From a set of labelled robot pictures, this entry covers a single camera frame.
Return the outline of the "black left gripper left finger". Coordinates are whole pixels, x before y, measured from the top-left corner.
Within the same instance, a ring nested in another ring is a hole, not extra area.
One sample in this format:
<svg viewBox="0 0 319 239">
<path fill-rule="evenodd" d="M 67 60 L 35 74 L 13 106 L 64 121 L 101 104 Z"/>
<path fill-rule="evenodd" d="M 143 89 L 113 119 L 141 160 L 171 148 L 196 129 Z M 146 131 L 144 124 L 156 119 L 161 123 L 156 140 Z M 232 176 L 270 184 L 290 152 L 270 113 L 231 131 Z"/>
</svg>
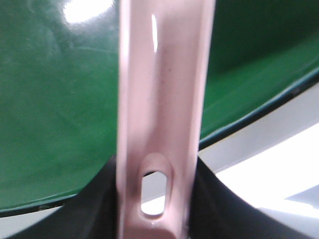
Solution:
<svg viewBox="0 0 319 239">
<path fill-rule="evenodd" d="M 62 209 L 36 225 L 33 239 L 115 239 L 116 157 Z"/>
</svg>

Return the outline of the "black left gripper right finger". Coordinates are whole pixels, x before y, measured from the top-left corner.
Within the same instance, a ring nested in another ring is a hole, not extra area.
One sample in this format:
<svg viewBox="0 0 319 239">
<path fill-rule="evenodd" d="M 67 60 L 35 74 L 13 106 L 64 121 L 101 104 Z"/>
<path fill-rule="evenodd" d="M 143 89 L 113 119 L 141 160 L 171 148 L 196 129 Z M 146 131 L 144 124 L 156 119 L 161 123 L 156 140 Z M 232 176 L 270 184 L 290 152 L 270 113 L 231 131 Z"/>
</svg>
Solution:
<svg viewBox="0 0 319 239">
<path fill-rule="evenodd" d="M 197 159 L 189 213 L 191 239 L 310 239 L 252 207 Z"/>
</svg>

